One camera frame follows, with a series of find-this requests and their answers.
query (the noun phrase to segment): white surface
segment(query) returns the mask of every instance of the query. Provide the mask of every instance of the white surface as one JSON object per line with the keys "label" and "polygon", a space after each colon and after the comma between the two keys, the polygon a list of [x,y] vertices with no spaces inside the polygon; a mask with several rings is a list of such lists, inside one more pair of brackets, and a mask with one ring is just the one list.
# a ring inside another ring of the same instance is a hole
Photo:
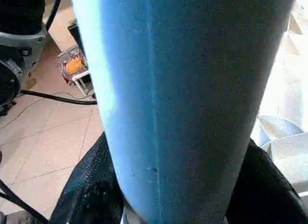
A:
{"label": "white surface", "polygon": [[273,160],[308,154],[308,133],[302,133],[274,140],[272,142]]}
{"label": "white surface", "polygon": [[308,183],[308,154],[290,156],[274,162],[291,184]]}

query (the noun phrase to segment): beige floor tile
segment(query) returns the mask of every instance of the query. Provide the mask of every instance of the beige floor tile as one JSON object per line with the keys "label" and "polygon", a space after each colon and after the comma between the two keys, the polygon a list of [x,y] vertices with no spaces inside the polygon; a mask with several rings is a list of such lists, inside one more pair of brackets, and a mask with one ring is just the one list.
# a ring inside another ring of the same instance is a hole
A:
{"label": "beige floor tile", "polygon": [[[73,167],[15,183],[12,191],[22,200],[49,218]],[[9,201],[0,206],[4,214],[22,210]]]}
{"label": "beige floor tile", "polygon": [[[76,98],[82,97],[81,92],[74,86],[64,86],[63,91],[71,93]],[[59,96],[71,98],[69,95],[66,94],[60,94]],[[57,102],[55,109],[53,110],[53,113],[51,115],[51,118],[45,126],[45,130],[77,119],[88,117],[91,115],[92,109],[92,105],[75,105]]]}
{"label": "beige floor tile", "polygon": [[2,151],[0,178],[6,184],[15,182],[19,171],[34,148],[38,136],[39,134],[36,134],[9,144],[0,145],[0,151]]}
{"label": "beige floor tile", "polygon": [[[13,184],[7,184],[7,186],[8,186],[10,189],[12,189]],[[1,205],[3,204],[4,201],[5,201],[4,198],[0,198],[0,211],[2,211],[2,210],[1,210]]]}
{"label": "beige floor tile", "polygon": [[55,102],[42,99],[25,110],[12,123],[0,130],[0,144],[19,140],[43,130]]}
{"label": "beige floor tile", "polygon": [[94,145],[102,132],[103,124],[101,116],[99,114],[92,114],[88,125],[86,138],[81,150],[80,158],[82,158],[86,154],[86,152]]}
{"label": "beige floor tile", "polygon": [[74,166],[78,162],[89,119],[42,132],[16,181]]}
{"label": "beige floor tile", "polygon": [[100,110],[98,108],[98,105],[94,105],[93,110],[92,110],[92,114],[99,114],[99,113],[100,113]]}

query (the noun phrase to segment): tiled floor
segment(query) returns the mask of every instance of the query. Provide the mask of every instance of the tiled floor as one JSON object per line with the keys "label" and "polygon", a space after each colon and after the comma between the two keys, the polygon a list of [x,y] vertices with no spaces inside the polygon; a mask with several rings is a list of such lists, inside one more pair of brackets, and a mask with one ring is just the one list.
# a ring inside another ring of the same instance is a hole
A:
{"label": "tiled floor", "polygon": [[[83,97],[63,80],[56,64],[58,53],[54,43],[47,45],[33,73],[37,84],[32,90]],[[49,218],[73,167],[102,133],[101,117],[96,105],[71,105],[29,95],[16,102],[9,114],[0,118],[0,178]],[[21,208],[0,199],[0,211],[17,210]]]}

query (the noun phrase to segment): blue pipe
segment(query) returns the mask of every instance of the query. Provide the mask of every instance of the blue pipe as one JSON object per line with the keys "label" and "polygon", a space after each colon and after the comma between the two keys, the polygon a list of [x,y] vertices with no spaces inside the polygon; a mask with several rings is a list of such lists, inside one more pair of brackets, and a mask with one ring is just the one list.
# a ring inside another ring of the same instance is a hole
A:
{"label": "blue pipe", "polygon": [[121,190],[221,223],[293,0],[73,0]]}

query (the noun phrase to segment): black cable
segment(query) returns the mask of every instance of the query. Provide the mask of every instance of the black cable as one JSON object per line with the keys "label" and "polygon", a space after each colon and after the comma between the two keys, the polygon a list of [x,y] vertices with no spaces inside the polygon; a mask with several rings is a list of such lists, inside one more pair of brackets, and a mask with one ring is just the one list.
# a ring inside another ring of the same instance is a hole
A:
{"label": "black cable", "polygon": [[51,26],[51,24],[52,24],[52,22],[54,20],[54,17],[56,16],[56,13],[58,11],[60,2],[61,2],[61,0],[55,0],[54,1],[54,5],[53,5],[53,8],[51,10],[51,14],[49,15],[49,18],[48,18],[48,20],[46,22],[46,25],[45,25],[46,30],[49,30],[49,28],[50,28],[50,26]]}
{"label": "black cable", "polygon": [[33,217],[41,221],[43,224],[47,224],[49,222],[43,215],[41,215],[32,207],[30,207],[24,201],[22,201],[1,179],[0,179],[0,188],[3,190],[4,193],[6,193],[6,194],[0,193],[0,197],[7,199],[10,202],[20,206],[25,211],[30,213]]}
{"label": "black cable", "polygon": [[57,101],[70,103],[70,104],[76,104],[76,105],[96,105],[97,104],[97,101],[72,100],[72,99],[67,99],[64,97],[59,97],[59,96],[40,93],[40,92],[28,91],[28,90],[21,90],[20,93],[26,94],[26,95],[38,96],[42,98],[47,98],[51,100],[57,100]]}

